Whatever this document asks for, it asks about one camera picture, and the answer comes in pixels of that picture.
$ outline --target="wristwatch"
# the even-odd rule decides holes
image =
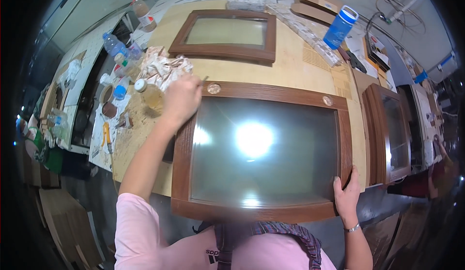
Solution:
[[[344,229],[344,232],[346,233],[352,233],[353,231],[356,231],[358,228],[360,227],[360,223],[357,223],[355,225],[355,227],[351,228],[351,229]]]

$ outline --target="glass pane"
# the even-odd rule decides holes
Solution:
[[[391,170],[408,166],[408,140],[405,139],[405,127],[400,103],[388,96],[381,95],[387,116],[389,144],[391,147]]]
[[[184,44],[228,44],[264,49],[267,20],[226,15],[197,17]]]
[[[308,105],[204,97],[191,198],[243,207],[333,200],[336,116]]]

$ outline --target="yellow tool handle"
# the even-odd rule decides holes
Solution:
[[[103,123],[103,140],[102,140],[102,145],[100,147],[103,147],[105,144],[105,139],[107,140],[107,144],[110,144],[110,126],[108,125],[108,122]]]

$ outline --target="wooden window frame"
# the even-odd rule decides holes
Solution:
[[[267,20],[264,49],[228,44],[183,44],[194,26],[197,17],[201,15],[240,16]],[[273,63],[276,58],[276,16],[268,13],[242,10],[194,10],[182,25],[168,52],[172,55],[208,55]]]
[[[407,140],[408,165],[391,171],[391,161],[387,159],[387,153],[391,152],[389,141],[389,129],[387,116],[383,106],[381,95],[390,97],[399,103],[402,122],[404,123],[404,137]],[[389,184],[411,173],[410,134],[408,123],[405,121],[400,95],[377,84],[371,84],[362,94],[366,115],[368,134],[370,140],[370,185]]]
[[[216,94],[209,93],[208,87],[211,84],[218,84],[221,87],[220,92]],[[202,89],[202,95],[260,99],[334,109],[337,114],[339,140],[338,176],[341,178],[343,186],[347,184],[352,170],[352,137],[345,98],[296,88],[227,81],[206,81]],[[173,214],[210,222],[248,218],[256,221],[280,221],[283,223],[310,222],[332,218],[337,215],[336,207],[331,201],[252,209],[231,209],[213,202],[191,200],[191,162],[195,123],[196,114],[180,128],[176,135],[171,186],[171,211]]]

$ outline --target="blue water bottle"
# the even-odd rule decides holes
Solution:
[[[358,19],[358,13],[349,6],[342,6],[339,14],[329,26],[323,41],[331,48],[338,49],[342,41]]]

